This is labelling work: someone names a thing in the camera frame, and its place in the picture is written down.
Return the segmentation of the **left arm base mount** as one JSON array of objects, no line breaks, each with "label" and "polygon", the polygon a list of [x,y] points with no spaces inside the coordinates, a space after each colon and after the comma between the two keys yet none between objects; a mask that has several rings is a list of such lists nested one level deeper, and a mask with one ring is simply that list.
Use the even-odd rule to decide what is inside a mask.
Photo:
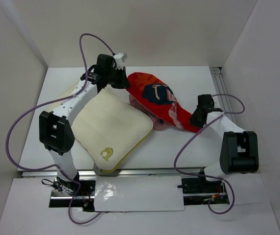
[{"label": "left arm base mount", "polygon": [[84,212],[94,212],[95,180],[80,180],[81,187],[76,193],[78,185],[74,189],[60,184],[57,179],[43,179],[41,183],[51,187],[49,207],[68,208],[72,200],[72,208],[81,208]]}]

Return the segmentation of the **aluminium front rail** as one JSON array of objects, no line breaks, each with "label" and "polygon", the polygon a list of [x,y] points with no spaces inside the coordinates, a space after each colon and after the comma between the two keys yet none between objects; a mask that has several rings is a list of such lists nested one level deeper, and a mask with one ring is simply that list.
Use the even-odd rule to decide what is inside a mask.
[{"label": "aluminium front rail", "polygon": [[[198,173],[205,168],[179,168],[180,171],[188,172],[188,173]],[[100,172],[100,176],[140,176],[140,175],[172,175],[179,174],[173,168],[158,168],[158,169],[122,169],[116,170],[112,173],[104,173]],[[39,171],[39,172],[22,172],[23,178],[34,178],[34,177],[56,177],[56,171]],[[80,177],[94,177],[96,176],[93,170],[82,170],[79,171]]]}]

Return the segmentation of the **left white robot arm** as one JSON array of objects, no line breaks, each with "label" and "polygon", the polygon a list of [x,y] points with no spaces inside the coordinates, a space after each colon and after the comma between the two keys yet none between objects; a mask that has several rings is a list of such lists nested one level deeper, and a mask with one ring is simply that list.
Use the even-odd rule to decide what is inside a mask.
[{"label": "left white robot arm", "polygon": [[113,56],[100,54],[95,65],[81,76],[70,97],[51,112],[43,111],[39,115],[39,139],[53,158],[57,167],[57,181],[68,195],[80,190],[79,173],[74,166],[71,149],[75,137],[71,126],[86,106],[107,85],[116,89],[130,86],[124,62],[126,53]]}]

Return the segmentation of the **aluminium side rail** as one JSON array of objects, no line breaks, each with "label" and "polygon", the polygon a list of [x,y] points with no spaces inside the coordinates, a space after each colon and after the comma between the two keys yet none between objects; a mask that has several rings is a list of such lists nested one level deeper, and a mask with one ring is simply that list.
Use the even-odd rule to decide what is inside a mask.
[{"label": "aluminium side rail", "polygon": [[[218,94],[227,94],[227,88],[223,80],[221,67],[210,67],[215,90]],[[231,98],[229,96],[219,96],[219,104],[224,111],[233,112]]]}]

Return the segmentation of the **cream memory foam pillow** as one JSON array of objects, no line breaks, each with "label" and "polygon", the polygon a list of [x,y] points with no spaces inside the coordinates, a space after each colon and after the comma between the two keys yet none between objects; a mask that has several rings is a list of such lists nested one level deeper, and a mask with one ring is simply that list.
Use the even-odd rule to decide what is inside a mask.
[{"label": "cream memory foam pillow", "polygon": [[62,97],[69,100],[51,105],[55,115],[62,112],[74,115],[75,109],[81,111],[71,122],[76,140],[87,150],[97,169],[112,173],[137,148],[153,130],[152,120],[143,112],[122,102],[110,88],[98,91],[88,83],[71,86]]}]

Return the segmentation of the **white cover plate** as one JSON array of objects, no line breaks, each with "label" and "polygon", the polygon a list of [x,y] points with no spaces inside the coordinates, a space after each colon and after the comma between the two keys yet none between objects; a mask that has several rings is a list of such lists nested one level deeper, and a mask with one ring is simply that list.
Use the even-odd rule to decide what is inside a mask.
[{"label": "white cover plate", "polygon": [[183,211],[179,176],[98,177],[94,191],[97,212]]}]

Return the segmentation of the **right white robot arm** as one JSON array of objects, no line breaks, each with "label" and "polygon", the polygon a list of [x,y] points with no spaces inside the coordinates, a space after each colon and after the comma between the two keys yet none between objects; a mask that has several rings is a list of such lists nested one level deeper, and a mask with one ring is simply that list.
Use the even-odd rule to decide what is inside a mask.
[{"label": "right white robot arm", "polygon": [[259,168],[257,134],[246,131],[231,121],[221,108],[215,107],[214,96],[199,95],[196,110],[189,122],[200,127],[201,133],[211,128],[219,137],[221,150],[219,161],[205,167],[198,178],[197,186],[200,191],[207,192],[214,186],[214,181],[220,181],[228,175],[254,173]]}]

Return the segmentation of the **red printed pillowcase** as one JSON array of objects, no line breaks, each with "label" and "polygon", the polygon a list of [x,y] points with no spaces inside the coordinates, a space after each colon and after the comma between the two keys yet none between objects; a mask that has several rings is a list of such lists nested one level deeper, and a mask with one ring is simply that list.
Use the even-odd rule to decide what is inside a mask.
[{"label": "red printed pillowcase", "polygon": [[153,129],[164,131],[173,126],[179,130],[197,133],[201,128],[189,121],[192,114],[181,107],[171,88],[152,74],[134,72],[128,77],[129,103],[146,114]]}]

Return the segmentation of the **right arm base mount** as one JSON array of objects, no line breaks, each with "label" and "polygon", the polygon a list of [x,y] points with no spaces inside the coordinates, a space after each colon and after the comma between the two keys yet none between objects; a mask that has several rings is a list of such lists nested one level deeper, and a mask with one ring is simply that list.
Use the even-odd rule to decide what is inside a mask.
[{"label": "right arm base mount", "polygon": [[194,174],[182,174],[177,188],[182,190],[185,206],[230,203],[225,183],[220,180],[208,181]]}]

